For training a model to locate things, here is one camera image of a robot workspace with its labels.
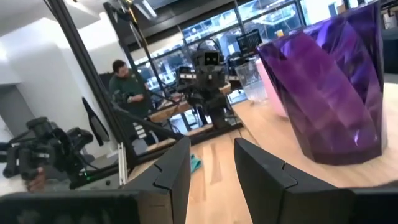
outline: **man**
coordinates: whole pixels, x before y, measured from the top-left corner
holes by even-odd
[[[152,100],[148,92],[148,85],[140,75],[133,74],[132,70],[122,60],[116,60],[112,64],[114,76],[109,81],[109,92],[123,95],[122,107],[131,114],[150,121],[147,117],[152,108]],[[166,140],[167,137],[156,134],[159,141]],[[155,144],[155,139],[151,133],[147,132],[144,138],[148,146]]]

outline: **purple faceted container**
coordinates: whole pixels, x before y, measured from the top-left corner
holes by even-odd
[[[382,154],[387,137],[379,1],[257,50],[308,158],[346,165]]]

